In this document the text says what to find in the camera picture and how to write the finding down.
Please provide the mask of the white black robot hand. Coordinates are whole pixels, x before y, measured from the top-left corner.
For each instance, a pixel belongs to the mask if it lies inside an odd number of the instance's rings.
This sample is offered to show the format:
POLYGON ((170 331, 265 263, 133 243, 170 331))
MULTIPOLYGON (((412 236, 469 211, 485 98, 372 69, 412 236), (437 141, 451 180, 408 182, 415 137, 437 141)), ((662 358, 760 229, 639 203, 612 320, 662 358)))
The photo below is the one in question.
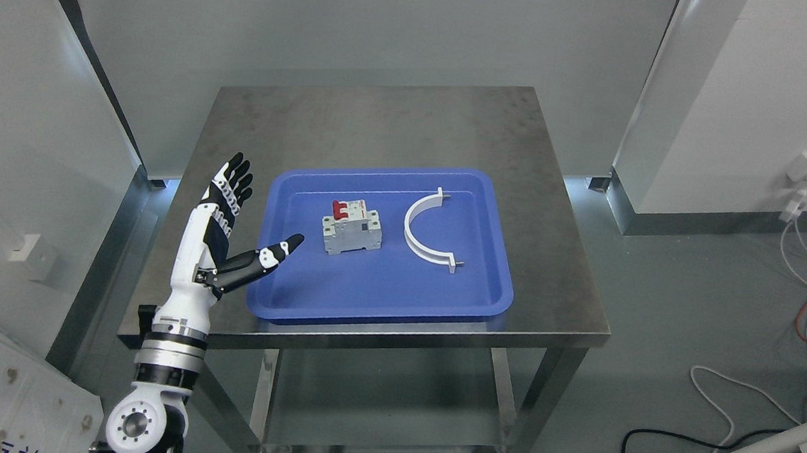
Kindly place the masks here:
POLYGON ((191 209, 169 280, 171 294, 152 321, 156 332, 202 340, 210 333, 210 308, 224 294, 274 272, 305 240, 302 234, 231 257, 230 236, 253 194, 251 164, 238 152, 216 171, 191 209))

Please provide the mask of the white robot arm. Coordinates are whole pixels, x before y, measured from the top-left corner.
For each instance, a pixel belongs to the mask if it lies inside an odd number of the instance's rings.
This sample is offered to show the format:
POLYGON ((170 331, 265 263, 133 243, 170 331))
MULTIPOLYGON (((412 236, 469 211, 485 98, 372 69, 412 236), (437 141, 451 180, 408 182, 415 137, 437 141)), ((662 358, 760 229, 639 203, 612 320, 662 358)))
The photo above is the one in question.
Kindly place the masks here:
POLYGON ((204 332, 167 324, 144 331, 132 390, 108 413, 106 438, 94 442, 89 453, 183 453, 186 402, 206 350, 204 332))

